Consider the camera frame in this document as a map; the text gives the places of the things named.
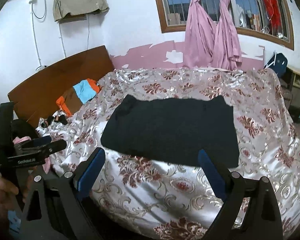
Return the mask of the left hand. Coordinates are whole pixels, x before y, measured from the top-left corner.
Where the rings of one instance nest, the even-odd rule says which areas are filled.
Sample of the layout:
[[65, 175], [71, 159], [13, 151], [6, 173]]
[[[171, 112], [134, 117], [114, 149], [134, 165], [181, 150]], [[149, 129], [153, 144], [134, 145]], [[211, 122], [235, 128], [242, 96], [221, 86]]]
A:
[[0, 221], [7, 220], [8, 211], [14, 210], [14, 199], [18, 193], [18, 188], [0, 175]]

